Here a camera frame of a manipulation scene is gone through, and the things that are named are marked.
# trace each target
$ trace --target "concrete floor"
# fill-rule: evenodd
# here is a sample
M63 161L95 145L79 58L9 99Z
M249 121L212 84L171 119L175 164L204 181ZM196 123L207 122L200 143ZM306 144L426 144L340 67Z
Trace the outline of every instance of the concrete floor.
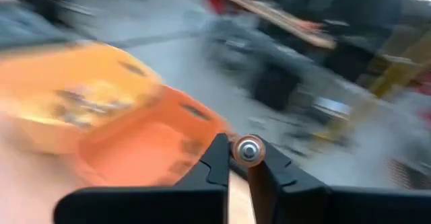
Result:
M240 134L258 133L279 142L286 126L267 122L267 130L259 130L250 125L249 118L281 116L240 94L235 80L220 73L209 59L203 33L214 15L205 8L204 0L72 1L94 12L95 17L73 16L82 29L99 40L127 45L126 51L159 73L168 85L221 114ZM392 188L385 165L391 144L385 136L391 132L376 124L356 132L359 147L353 152L326 147L312 159L299 159L300 165L327 184Z

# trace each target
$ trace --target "black machine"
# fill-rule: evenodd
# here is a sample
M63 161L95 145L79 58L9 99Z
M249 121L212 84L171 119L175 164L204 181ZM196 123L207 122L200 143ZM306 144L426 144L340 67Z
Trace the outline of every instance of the black machine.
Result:
M54 222L227 223L231 167L249 182L257 224L429 223L429 192L328 186L262 142L263 161L244 169L220 134L177 185L78 190L58 203Z

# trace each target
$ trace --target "clamp jaw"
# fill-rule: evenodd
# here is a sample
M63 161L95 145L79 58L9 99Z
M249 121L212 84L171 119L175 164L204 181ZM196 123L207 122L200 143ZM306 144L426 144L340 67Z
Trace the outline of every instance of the clamp jaw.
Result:
M54 222L228 223L230 167L250 184L257 224L429 223L429 192L328 186L258 136L225 134L174 186L78 190L58 202Z

